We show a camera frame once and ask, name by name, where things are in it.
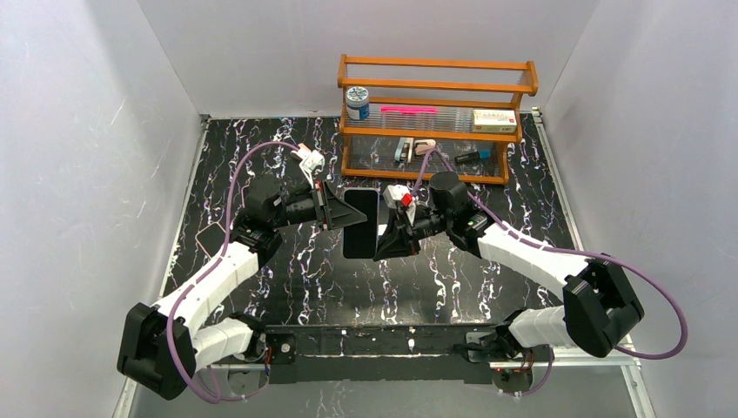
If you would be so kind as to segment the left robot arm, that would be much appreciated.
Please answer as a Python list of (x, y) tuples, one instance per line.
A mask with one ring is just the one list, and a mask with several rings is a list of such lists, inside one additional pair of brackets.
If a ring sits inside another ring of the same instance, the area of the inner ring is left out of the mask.
[(212, 326), (205, 322), (273, 257), (283, 242), (281, 228), (314, 222), (337, 230), (367, 220), (323, 181), (304, 180), (287, 193), (275, 178), (256, 178), (244, 203), (224, 244), (193, 277), (126, 314), (117, 370), (167, 401), (182, 394), (197, 372), (234, 354), (255, 353), (251, 346), (265, 331), (260, 320), (234, 314)]

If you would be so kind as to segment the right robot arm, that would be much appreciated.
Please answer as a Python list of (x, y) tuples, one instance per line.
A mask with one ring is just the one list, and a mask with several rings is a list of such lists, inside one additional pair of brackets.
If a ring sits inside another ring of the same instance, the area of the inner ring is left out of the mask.
[(430, 183), (432, 204), (421, 204), (404, 185), (383, 195), (390, 219), (379, 236), (374, 260), (415, 255), (423, 239), (444, 233), (471, 255), (506, 266), (560, 300), (557, 307), (522, 308), (492, 335), (467, 348), (508, 358), (531, 347), (578, 347), (604, 358), (644, 318), (645, 311), (622, 267), (604, 258), (561, 253), (515, 232), (469, 196), (454, 172), (438, 172)]

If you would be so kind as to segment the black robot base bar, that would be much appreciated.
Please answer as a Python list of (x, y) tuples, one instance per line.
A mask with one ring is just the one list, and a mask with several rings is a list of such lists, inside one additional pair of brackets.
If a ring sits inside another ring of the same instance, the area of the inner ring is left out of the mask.
[(463, 381), (526, 390), (552, 359), (547, 347), (514, 352), (492, 324), (272, 325), (265, 344), (272, 384)]

